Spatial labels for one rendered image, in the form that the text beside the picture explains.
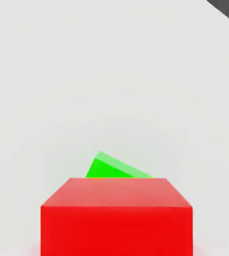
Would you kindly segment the small red cube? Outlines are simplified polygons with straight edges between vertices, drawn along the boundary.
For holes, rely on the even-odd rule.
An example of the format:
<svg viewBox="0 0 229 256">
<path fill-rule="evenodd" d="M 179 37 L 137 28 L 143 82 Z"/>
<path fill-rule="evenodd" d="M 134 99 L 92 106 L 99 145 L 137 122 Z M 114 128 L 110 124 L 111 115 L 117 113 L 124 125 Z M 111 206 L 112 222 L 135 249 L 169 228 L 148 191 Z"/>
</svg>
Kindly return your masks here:
<svg viewBox="0 0 229 256">
<path fill-rule="evenodd" d="M 40 256 L 193 256 L 193 208 L 165 178 L 71 178 L 40 208 Z"/>
</svg>

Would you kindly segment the small green cube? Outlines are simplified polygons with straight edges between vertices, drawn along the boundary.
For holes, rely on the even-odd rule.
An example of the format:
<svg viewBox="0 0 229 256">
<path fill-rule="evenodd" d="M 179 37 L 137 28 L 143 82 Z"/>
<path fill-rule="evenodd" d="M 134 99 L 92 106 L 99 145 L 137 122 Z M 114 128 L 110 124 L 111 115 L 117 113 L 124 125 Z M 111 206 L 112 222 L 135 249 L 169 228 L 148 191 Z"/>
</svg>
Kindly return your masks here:
<svg viewBox="0 0 229 256">
<path fill-rule="evenodd" d="M 87 178 L 152 178 L 149 174 L 140 171 L 102 151 L 99 151 L 87 174 Z"/>
</svg>

